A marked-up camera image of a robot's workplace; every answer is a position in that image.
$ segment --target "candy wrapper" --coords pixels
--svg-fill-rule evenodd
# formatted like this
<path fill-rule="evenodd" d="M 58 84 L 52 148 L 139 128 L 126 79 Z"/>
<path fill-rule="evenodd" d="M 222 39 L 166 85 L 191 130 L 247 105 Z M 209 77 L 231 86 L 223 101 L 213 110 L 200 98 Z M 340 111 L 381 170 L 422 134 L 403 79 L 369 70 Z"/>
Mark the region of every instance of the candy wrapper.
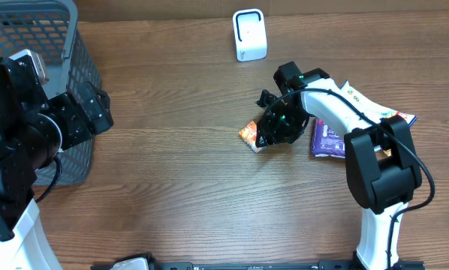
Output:
<path fill-rule="evenodd" d="M 356 89 L 351 87 L 348 82 L 344 84 L 341 91 L 351 95 L 354 100 L 353 102 L 359 103 L 363 108 L 365 108 L 366 114 L 373 113 L 378 115 L 379 118 L 390 118 L 392 116 L 399 115 L 406 120 L 410 128 L 417 120 L 415 115 L 398 112 L 394 109 L 374 103 L 359 93 Z M 315 133 L 313 134 L 312 139 L 312 153 L 316 157 L 345 157 L 345 143 L 330 129 L 326 123 L 318 118 L 315 121 Z M 390 155 L 390 151 L 384 151 L 384 153 L 386 155 Z"/>
<path fill-rule="evenodd" d="M 245 143 L 251 148 L 255 153 L 263 150 L 264 147 L 256 147 L 256 135 L 257 126 L 254 121 L 249 122 L 242 130 L 240 130 L 240 137 L 245 141 Z"/>

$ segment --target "gray plastic basket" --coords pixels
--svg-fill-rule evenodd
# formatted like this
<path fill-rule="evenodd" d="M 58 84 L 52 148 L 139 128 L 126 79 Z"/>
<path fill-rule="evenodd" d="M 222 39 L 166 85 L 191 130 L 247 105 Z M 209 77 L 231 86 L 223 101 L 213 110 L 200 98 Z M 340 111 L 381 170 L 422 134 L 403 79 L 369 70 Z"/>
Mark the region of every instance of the gray plastic basket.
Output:
<path fill-rule="evenodd" d="M 101 78 L 77 30 L 77 9 L 71 0 L 0 0 L 0 56 L 8 57 L 23 49 L 43 56 L 50 81 L 44 86 L 48 98 L 63 92 L 76 94 L 76 87 L 90 81 L 101 87 Z M 62 176 L 59 185 L 83 183 L 89 174 L 93 140 L 60 154 Z M 35 185 L 48 185 L 54 163 L 38 171 Z"/>

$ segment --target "wood grain surface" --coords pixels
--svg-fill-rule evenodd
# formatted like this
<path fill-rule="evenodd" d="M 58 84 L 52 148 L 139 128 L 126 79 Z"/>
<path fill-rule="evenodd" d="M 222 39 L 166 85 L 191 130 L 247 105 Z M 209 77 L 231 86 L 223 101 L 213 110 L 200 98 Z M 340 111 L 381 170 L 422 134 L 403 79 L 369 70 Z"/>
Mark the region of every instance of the wood grain surface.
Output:
<path fill-rule="evenodd" d="M 406 214 L 399 255 L 449 269 L 449 11 L 267 18 L 268 56 L 236 60 L 229 19 L 83 23 L 115 125 L 91 175 L 57 187 L 41 219 L 65 269 L 152 251 L 161 261 L 298 263 L 350 258 L 360 207 L 343 160 L 293 145 L 254 154 L 238 131 L 273 73 L 323 68 L 371 100 L 414 113 L 437 194 Z M 36 193 L 44 190 L 37 187 Z M 429 193 L 415 192 L 412 204 Z"/>
<path fill-rule="evenodd" d="M 231 18 L 259 8 L 264 16 L 391 11 L 449 11 L 449 0 L 74 0 L 80 21 Z"/>

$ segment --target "black bracket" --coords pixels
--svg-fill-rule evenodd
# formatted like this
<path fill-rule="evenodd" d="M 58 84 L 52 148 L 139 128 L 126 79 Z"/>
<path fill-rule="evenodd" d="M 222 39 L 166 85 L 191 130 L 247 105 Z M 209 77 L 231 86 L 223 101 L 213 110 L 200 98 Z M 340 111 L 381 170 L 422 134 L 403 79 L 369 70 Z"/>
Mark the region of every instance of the black bracket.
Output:
<path fill-rule="evenodd" d="M 353 259 L 322 260 L 318 263 L 318 270 L 366 270 L 358 259 L 357 252 L 353 252 Z M 399 260 L 392 266 L 392 270 L 425 270 L 423 262 Z"/>
<path fill-rule="evenodd" d="M 273 75 L 282 95 L 304 89 L 311 82 L 329 77 L 328 73 L 319 68 L 301 73 L 294 62 L 278 67 Z M 278 97 L 265 89 L 261 92 L 260 100 L 256 104 L 261 108 L 268 108 L 277 99 Z M 301 94 L 285 97 L 270 107 L 266 115 L 263 114 L 261 120 L 258 121 L 256 146 L 293 143 L 303 134 L 309 123 L 309 118 L 312 116 L 303 109 Z"/>
<path fill-rule="evenodd" d="M 0 133 L 0 241 L 14 237 L 13 228 L 34 193 L 36 175 L 22 148 L 11 150 Z"/>
<path fill-rule="evenodd" d="M 52 98 L 46 111 L 61 128 L 63 150 L 90 140 L 93 135 L 108 131 L 113 126 L 110 97 L 105 91 L 84 82 L 77 87 L 77 93 L 82 103 L 66 92 Z"/>
<path fill-rule="evenodd" d="M 415 153 L 408 123 L 398 115 L 380 124 Z M 346 178 L 357 203 L 381 214 L 396 203 L 406 203 L 421 186 L 418 163 L 376 127 L 354 130 L 345 135 Z M 375 146 L 391 149 L 391 156 L 377 160 Z"/>

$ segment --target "black cable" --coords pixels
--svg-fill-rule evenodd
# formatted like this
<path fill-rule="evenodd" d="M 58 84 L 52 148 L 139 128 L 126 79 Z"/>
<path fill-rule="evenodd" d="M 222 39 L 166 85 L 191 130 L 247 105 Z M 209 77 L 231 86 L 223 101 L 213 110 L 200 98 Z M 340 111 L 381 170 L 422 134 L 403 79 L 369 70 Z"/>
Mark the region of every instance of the black cable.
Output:
<path fill-rule="evenodd" d="M 36 199 L 37 203 L 42 201 L 53 190 L 53 188 L 56 186 L 56 183 L 58 182 L 59 178 L 61 178 L 61 173 L 62 173 L 61 160 L 59 159 L 59 157 L 57 155 L 55 155 L 53 157 L 53 160 L 56 163 L 56 173 L 54 174 L 54 178 L 51 181 L 50 185 L 47 186 L 47 189 L 41 194 L 41 196 L 39 196 L 39 198 Z"/>
<path fill-rule="evenodd" d="M 420 168 L 423 170 L 426 178 L 428 179 L 429 182 L 429 196 L 428 198 L 417 205 L 413 205 L 410 207 L 407 207 L 405 209 L 402 209 L 400 211 L 398 211 L 397 213 L 395 213 L 393 215 L 393 217 L 391 218 L 391 223 L 390 223 L 390 230 L 388 233 L 388 243 L 387 243 L 387 269 L 391 270 L 391 242 L 393 241 L 393 231 L 394 231 L 394 224 L 396 222 L 396 219 L 403 213 L 409 212 L 409 211 L 413 211 L 413 210 L 417 210 L 420 208 L 423 208 L 427 205 L 429 205 L 430 202 L 432 202 L 433 197 L 435 196 L 435 182 L 433 181 L 433 177 L 431 175 L 431 173 L 429 173 L 428 168 L 426 168 L 425 164 L 421 161 L 421 159 L 415 154 L 413 153 L 408 147 L 406 147 L 402 142 L 400 142 L 397 138 L 395 138 L 395 136 L 393 134 L 391 134 L 390 132 L 388 132 L 388 130 L 384 129 L 384 127 L 382 127 L 379 124 L 376 124 L 374 121 L 372 121 L 370 118 L 366 117 L 364 112 L 360 112 L 355 106 L 353 106 L 353 104 L 351 104 L 350 101 L 348 101 L 345 97 L 341 96 L 340 94 L 335 93 L 332 90 L 324 90 L 324 89 L 319 89 L 319 88 L 305 88 L 305 89 L 300 89 L 300 90 L 296 90 L 290 93 L 287 93 L 285 95 L 282 95 L 281 97 L 279 97 L 278 99 L 276 99 L 273 103 L 271 103 L 266 110 L 264 110 L 263 116 L 266 117 L 266 115 L 270 112 L 271 108 L 273 106 L 275 106 L 278 102 L 280 102 L 281 100 L 283 100 L 284 98 L 287 98 L 291 95 L 295 95 L 296 93 L 302 93 L 302 92 L 320 92 L 320 93 L 326 93 L 329 95 L 332 95 L 336 98 L 338 98 L 339 100 L 341 100 L 344 104 L 346 104 L 352 111 L 354 111 L 356 114 L 358 114 L 362 120 L 365 120 L 366 122 L 368 122 L 369 124 L 371 124 L 371 126 L 378 128 L 381 132 L 383 132 L 383 134 L 385 134 L 388 138 L 390 138 L 390 140 L 392 140 L 394 143 L 396 143 L 399 147 L 401 147 L 402 149 L 405 150 L 405 152 L 410 155 L 420 166 Z"/>

